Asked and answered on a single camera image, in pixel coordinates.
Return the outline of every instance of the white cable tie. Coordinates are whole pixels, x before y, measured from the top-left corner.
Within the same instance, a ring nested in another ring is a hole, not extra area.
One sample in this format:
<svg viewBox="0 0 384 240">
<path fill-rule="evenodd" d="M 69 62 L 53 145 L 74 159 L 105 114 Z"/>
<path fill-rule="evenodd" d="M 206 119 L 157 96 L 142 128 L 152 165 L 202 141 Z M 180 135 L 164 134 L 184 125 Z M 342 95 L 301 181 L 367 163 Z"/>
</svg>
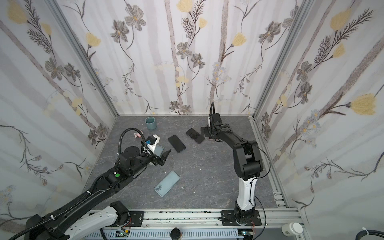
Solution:
<svg viewBox="0 0 384 240">
<path fill-rule="evenodd" d="M 362 227 L 362 229 L 367 232 L 367 235 L 369 235 L 369 232 L 368 232 L 368 230 L 365 227 Z"/>
</svg>

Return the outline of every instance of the teal cup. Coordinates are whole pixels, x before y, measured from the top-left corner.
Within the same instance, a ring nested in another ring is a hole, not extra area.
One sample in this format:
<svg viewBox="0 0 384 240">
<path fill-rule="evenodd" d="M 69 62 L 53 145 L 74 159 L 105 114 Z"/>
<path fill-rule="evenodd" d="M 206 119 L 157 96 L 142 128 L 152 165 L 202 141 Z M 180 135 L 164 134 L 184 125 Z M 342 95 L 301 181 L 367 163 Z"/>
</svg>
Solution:
<svg viewBox="0 0 384 240">
<path fill-rule="evenodd" d="M 154 117 L 147 117 L 145 119 L 145 124 L 147 125 L 148 130 L 153 130 L 157 127 L 156 119 Z"/>
</svg>

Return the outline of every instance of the table surface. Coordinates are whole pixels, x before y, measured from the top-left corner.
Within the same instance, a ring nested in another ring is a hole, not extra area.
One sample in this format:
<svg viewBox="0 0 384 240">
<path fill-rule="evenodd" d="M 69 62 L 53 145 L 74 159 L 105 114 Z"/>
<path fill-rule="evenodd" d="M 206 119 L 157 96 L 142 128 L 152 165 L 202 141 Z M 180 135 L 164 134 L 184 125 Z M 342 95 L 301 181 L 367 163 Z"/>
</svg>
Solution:
<svg viewBox="0 0 384 240">
<path fill-rule="evenodd" d="M 207 117 L 202 116 L 154 116 L 157 128 L 148 130 L 145 116 L 120 116 L 109 134 L 100 157 L 88 179 L 89 188 L 97 176 L 113 167 L 118 152 L 121 133 L 135 127 L 144 132 L 144 137 L 156 134 L 160 137 L 159 145 L 164 151 L 172 149 L 164 166 L 148 165 L 137 179 L 117 194 L 98 204 L 95 209 L 103 209 L 114 201 L 121 201 L 128 209 L 207 209 L 233 208 L 238 197 L 239 178 L 233 168 L 233 150 L 224 142 L 215 142 L 206 138 L 197 144 L 186 131 L 207 125 Z M 255 140 L 248 117 L 222 117 L 232 130 L 247 140 Z M 176 134 L 186 146 L 177 153 L 168 142 Z M 124 135 L 122 150 L 129 146 L 140 147 L 140 138 L 134 138 L 134 132 Z M 172 189 L 161 197 L 156 191 L 157 184 L 170 172 L 174 171 L 180 180 Z M 277 208 L 273 198 L 269 178 L 258 179 L 255 195 L 264 208 Z M 256 201 L 256 208 L 261 205 Z"/>
</svg>

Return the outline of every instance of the white bottle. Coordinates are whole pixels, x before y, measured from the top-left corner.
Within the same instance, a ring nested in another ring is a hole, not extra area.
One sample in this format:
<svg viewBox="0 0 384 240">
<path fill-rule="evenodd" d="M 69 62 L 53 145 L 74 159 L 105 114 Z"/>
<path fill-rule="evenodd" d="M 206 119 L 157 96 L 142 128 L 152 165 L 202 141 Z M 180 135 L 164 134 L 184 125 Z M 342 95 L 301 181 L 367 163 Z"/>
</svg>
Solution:
<svg viewBox="0 0 384 240">
<path fill-rule="evenodd" d="M 303 232 L 303 227 L 297 222 L 291 222 L 281 227 L 283 234 L 287 237 L 299 235 Z"/>
</svg>

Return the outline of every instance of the wallpapered wall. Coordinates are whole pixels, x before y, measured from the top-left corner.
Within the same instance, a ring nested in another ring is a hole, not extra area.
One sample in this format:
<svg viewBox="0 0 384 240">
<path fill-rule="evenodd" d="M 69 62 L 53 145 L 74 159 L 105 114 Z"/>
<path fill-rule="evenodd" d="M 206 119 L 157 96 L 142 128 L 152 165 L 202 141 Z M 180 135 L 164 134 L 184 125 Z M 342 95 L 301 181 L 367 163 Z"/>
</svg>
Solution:
<svg viewBox="0 0 384 240">
<path fill-rule="evenodd" d="M 0 3 L 0 235 L 81 193 L 114 117 L 44 2 Z"/>
<path fill-rule="evenodd" d="M 58 0 L 120 114 L 252 114 L 300 0 Z"/>
<path fill-rule="evenodd" d="M 315 1 L 257 116 L 314 240 L 384 224 L 383 21 L 383 1 Z"/>
</svg>

